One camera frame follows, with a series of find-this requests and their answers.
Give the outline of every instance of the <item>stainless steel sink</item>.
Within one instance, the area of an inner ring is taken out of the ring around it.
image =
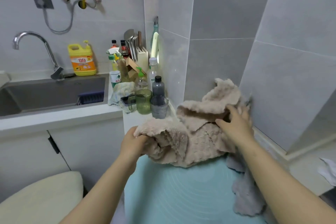
[[[10,82],[0,88],[0,119],[60,109],[106,104],[109,75]],[[104,92],[104,101],[77,106],[80,94]]]

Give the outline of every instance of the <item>beige chair seat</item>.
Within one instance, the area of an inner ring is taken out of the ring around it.
[[[0,204],[1,224],[57,224],[83,198],[79,172],[65,172],[37,181]]]

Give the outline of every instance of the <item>mug handle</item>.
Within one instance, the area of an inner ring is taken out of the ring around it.
[[[134,108],[134,107],[132,106],[132,100],[135,100],[135,96],[130,96],[130,97],[128,98],[128,110],[130,110],[131,112],[133,112],[133,111],[136,110],[136,108]]]

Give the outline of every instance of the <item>black cabinet handle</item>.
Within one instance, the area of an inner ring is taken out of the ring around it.
[[[54,148],[54,151],[56,152],[56,154],[59,154],[60,150],[59,150],[57,144],[55,143],[54,139],[52,138],[52,136],[50,136],[48,138],[48,140],[49,140],[49,143],[51,144],[51,146]]]

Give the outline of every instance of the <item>faucet handle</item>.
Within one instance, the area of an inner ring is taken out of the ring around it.
[[[63,78],[63,75],[62,75],[63,70],[64,70],[64,68],[62,68],[62,67],[56,67],[54,69],[53,74],[50,76],[51,79],[54,79],[54,80],[62,79]]]

